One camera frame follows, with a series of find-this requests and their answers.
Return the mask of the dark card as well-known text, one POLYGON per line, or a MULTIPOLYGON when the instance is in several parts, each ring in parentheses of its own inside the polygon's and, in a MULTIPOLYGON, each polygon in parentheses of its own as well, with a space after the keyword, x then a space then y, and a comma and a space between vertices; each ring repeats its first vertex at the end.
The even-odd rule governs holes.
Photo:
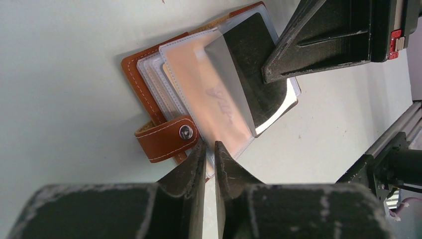
POLYGON ((261 13, 221 29, 222 36, 206 45, 205 53, 257 137, 298 103, 297 95, 290 80, 264 82, 261 68, 275 43, 261 13))

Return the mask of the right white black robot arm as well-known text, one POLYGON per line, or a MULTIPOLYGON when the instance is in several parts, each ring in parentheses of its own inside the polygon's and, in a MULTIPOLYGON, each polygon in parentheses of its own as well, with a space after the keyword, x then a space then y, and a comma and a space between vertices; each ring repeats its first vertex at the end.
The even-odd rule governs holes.
MULTIPOLYGON (((303 0, 262 66, 264 82, 396 59, 421 16, 419 0, 303 0)), ((422 153, 392 127, 339 182, 361 183, 380 201, 396 189, 420 193, 422 153)))

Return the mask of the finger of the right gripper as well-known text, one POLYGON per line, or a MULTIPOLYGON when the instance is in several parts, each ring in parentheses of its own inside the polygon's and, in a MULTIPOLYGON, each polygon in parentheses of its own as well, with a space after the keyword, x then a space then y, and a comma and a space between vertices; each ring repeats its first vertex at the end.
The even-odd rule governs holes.
POLYGON ((275 47, 264 82, 370 62, 372 8, 371 0, 327 0, 291 43, 275 47))
POLYGON ((325 3, 326 0, 301 0, 286 28, 280 35, 276 46, 284 46, 287 43, 291 43, 299 34, 300 30, 325 3))

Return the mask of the brown leather card holder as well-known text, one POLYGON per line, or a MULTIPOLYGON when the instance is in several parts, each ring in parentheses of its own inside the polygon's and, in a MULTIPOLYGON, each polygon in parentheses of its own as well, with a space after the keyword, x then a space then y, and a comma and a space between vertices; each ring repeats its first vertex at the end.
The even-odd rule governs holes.
MULTIPOLYGON (((224 24, 237 25, 253 13, 264 17, 274 43, 278 34, 269 17, 265 3, 247 5, 230 12, 194 30, 184 32, 141 52, 125 57, 121 62, 122 70, 135 94, 148 112, 151 122, 135 132, 139 144, 151 163, 173 158, 182 163, 198 141, 206 144, 206 178, 214 176, 214 147, 211 148, 189 114, 179 94, 175 91, 174 80, 168 72, 159 48, 165 44, 208 30, 218 30, 223 34, 224 24)), ((300 88, 295 78, 289 78, 297 98, 300 88)))

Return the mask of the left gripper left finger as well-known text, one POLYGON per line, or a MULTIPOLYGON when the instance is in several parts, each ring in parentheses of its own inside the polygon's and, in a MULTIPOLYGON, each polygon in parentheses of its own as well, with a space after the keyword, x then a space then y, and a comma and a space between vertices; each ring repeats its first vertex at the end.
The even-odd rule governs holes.
POLYGON ((154 183, 53 184, 36 191, 10 239, 200 239, 206 145, 154 183))

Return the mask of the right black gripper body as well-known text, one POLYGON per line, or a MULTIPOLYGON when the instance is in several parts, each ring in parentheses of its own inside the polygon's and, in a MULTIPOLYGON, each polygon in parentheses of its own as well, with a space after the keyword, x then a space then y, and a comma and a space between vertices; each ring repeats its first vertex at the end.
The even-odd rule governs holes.
POLYGON ((398 58, 422 16, 420 0, 375 0, 371 23, 371 62, 398 58))

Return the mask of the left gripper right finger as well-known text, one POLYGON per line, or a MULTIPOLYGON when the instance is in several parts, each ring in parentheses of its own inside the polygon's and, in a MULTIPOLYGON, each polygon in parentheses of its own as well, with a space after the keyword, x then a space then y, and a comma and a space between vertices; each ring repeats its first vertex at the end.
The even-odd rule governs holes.
POLYGON ((221 239, 390 239, 384 209, 363 185, 265 184, 214 146, 221 239))

